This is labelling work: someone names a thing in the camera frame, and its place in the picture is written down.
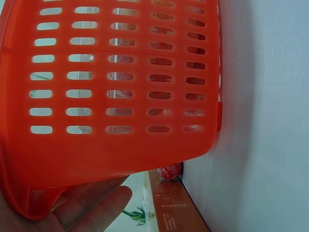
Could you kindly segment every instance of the wall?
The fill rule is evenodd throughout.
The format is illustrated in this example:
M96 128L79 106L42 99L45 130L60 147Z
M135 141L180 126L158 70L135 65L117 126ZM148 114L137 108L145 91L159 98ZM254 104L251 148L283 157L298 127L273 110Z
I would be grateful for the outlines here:
M220 0L223 127L184 182L213 232L306 232L307 0Z

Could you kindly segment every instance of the hand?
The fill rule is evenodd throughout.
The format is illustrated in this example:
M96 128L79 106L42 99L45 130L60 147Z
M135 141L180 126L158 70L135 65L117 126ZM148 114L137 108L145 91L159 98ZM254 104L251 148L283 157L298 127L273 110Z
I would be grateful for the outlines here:
M70 188L44 219L30 221L15 213L0 192L1 232L103 232L132 197L120 186L126 177Z

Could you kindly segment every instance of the basket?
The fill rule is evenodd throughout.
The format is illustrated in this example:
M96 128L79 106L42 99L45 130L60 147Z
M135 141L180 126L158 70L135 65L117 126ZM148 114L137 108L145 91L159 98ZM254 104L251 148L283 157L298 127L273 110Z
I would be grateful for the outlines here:
M0 183L25 217L211 148L216 0L6 0L0 30Z

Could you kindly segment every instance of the oval hole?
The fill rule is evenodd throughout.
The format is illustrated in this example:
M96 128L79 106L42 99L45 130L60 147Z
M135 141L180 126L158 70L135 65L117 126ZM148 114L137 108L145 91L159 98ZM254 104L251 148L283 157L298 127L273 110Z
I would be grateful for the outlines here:
M90 134L92 128L90 126L69 126L67 127L67 133L69 134Z
M172 111L170 109L150 109L148 111L150 116L171 116Z
M92 91L89 89L70 89L67 91L68 98L90 98Z
M109 108L106 110L109 116L132 116L133 110L128 108Z
M189 38L196 39L196 40L206 40L206 36L203 35L203 34L188 32L188 33L187 33L187 36L188 36Z
M53 111L51 108L31 108L29 113L31 116L50 116Z
M67 109L66 114L68 116L90 116L92 115L92 111L90 108L83 107L69 108Z
M187 51L199 55L204 55L206 53L206 50L200 47L187 47Z
M194 12L194 13L198 13L198 14L205 14L205 10L202 8L198 8L198 7L194 7L194 6L187 6L187 10Z
M187 67L190 69L206 69L206 65L200 62L187 62Z
M128 15L128 16L137 16L139 14L137 10L127 8L115 8L113 9L112 12L115 15Z
M154 82L172 82L172 77L169 75L152 74L150 75L149 80Z
M169 28L152 27L151 31L154 33L160 33L160 34L166 34L166 35L174 34L174 31Z
M54 7L54 8L46 8L40 11L40 15L58 15L62 12L62 8Z
M186 110L184 114L190 117L203 117L205 115L205 111L204 110Z
M132 133L131 126L109 126L106 131L110 134L130 134Z
M194 25L194 26L198 26L198 27L204 27L206 24L200 20L196 20L196 19L187 19L187 23Z
M204 94L197 94L197 93L187 93L185 98L191 101L204 101L205 95Z
M40 23L37 25L37 30L55 30L59 28L58 22Z
M109 56L109 61L112 63L133 63L134 57L123 56L123 55L112 55Z
M133 80L134 76L128 72L110 72L107 74L107 78L113 81L131 81Z
M36 99L51 98L52 95L53 95L53 92L51 90L32 90L29 93L29 96L31 98L36 98Z
M204 128L202 125L187 125L183 129L185 132L201 132Z
M90 80L92 79L92 73L85 72L85 71L74 71L74 72L69 72L67 74L67 78L69 80Z
M168 133L168 132L170 132L170 127L168 127L168 126L150 126L150 127L148 127L148 132L150 132L150 133Z
M130 39L114 38L110 40L110 44L113 46L134 46L135 41Z
M54 55L37 55L32 57L33 63L52 63L55 61Z
M93 29L98 27L98 23L95 21L76 21L72 24L76 29Z
M173 7L174 3L171 1L166 0L152 0L153 4L159 5L159 6L167 6L167 7Z
M129 90L109 90L107 91L107 97L118 98L118 99L128 99L133 97L132 91Z
M56 38L42 38L34 41L34 46L42 47L42 46L54 46L56 44Z
M52 72L33 72L30 79L33 81L48 81L54 77Z
M172 97L171 93L162 92L162 91L153 91L148 95L152 99L170 99Z
M80 6L75 9L77 14L97 14L99 13L99 8L94 6Z
M30 130L33 134L51 134L53 132L51 126L31 126Z
M173 20L174 19L172 15L160 13L160 12L153 12L152 17L157 18L157 19L163 19L163 20Z
M92 54L72 54L69 55L70 62L91 62L91 58L94 58Z
M191 85L204 85L205 80L202 78L196 78L196 77L188 77L187 83Z
M70 39L72 45L94 45L96 39L93 37L74 37Z
M114 30L136 30L136 25L133 23L113 23L112 29Z
M173 64L173 61L171 59L165 59L165 58L151 58L150 63L154 65L171 66Z
M172 50L173 49L172 44L163 43L163 42L152 42L150 44L150 46L151 46L151 48L155 48L155 49L164 49L164 50Z

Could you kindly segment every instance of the green plant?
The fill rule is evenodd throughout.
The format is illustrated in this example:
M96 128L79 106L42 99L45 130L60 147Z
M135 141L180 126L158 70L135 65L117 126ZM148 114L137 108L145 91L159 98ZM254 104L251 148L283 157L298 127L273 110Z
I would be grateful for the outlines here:
M133 211L133 212L128 212L126 210L123 211L125 215L128 215L131 217L134 221L138 222L138 226L142 226L146 224L146 214L145 210L143 208L137 207L137 209L140 211Z

